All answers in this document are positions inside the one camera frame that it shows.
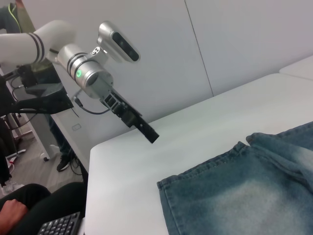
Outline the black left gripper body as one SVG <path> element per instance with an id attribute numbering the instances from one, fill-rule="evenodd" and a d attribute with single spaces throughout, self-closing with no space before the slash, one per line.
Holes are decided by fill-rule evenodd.
<path id="1" fill-rule="evenodd" d="M 100 98 L 112 113 L 118 116 L 129 128 L 135 126 L 141 128 L 141 113 L 128 103 L 115 89 L 111 88 Z"/>

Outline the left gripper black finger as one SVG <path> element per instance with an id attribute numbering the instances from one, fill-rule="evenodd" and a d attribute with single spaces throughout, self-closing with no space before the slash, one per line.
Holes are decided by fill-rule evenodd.
<path id="1" fill-rule="evenodd" d="M 135 127 L 146 137 L 150 143 L 154 143 L 159 134 L 141 117 L 136 118 Z"/>

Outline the seated person's bare hand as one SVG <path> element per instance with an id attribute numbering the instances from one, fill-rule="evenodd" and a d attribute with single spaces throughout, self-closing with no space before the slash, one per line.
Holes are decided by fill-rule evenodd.
<path id="1" fill-rule="evenodd" d="M 26 205 L 16 199 L 6 201 L 0 211 L 0 234 L 8 234 L 27 212 Z"/>

